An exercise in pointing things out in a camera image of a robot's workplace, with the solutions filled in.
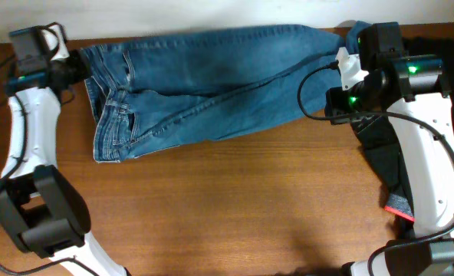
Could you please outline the blue denim jeans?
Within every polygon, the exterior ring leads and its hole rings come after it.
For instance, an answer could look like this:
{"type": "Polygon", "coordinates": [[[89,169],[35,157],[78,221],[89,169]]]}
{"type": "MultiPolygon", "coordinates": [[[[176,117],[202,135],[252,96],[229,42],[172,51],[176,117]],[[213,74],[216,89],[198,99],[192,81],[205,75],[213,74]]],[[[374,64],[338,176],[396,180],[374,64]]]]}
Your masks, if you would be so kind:
{"type": "Polygon", "coordinates": [[[321,110],[341,85],[329,68],[346,36],[268,25],[96,44],[83,50],[97,127],[94,159],[118,163],[203,141],[277,127],[321,110]]]}

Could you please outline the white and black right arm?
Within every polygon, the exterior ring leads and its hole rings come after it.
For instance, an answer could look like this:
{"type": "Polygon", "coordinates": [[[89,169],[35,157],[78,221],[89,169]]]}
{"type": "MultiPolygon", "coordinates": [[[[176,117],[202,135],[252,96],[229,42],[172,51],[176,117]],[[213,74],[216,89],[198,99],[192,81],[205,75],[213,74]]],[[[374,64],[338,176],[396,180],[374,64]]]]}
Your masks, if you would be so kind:
{"type": "Polygon", "coordinates": [[[407,184],[412,222],[345,275],[454,275],[452,89],[434,54],[411,55],[396,22],[357,34],[357,53],[341,48],[339,87],[327,94],[332,124],[350,124],[376,169],[407,184]]]}

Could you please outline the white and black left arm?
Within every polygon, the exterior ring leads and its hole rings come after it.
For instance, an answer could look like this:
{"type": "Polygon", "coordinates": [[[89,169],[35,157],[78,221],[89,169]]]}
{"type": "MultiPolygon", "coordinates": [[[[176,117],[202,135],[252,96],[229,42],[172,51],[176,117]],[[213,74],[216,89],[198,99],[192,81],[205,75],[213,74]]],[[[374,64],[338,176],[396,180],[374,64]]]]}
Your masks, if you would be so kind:
{"type": "Polygon", "coordinates": [[[63,91],[90,70],[67,49],[64,27],[53,22],[9,33],[14,55],[5,84],[12,115],[8,158],[0,178],[0,225],[15,247],[62,265],[73,275],[129,271],[102,249],[78,191],[58,170],[56,131],[63,91]]]}

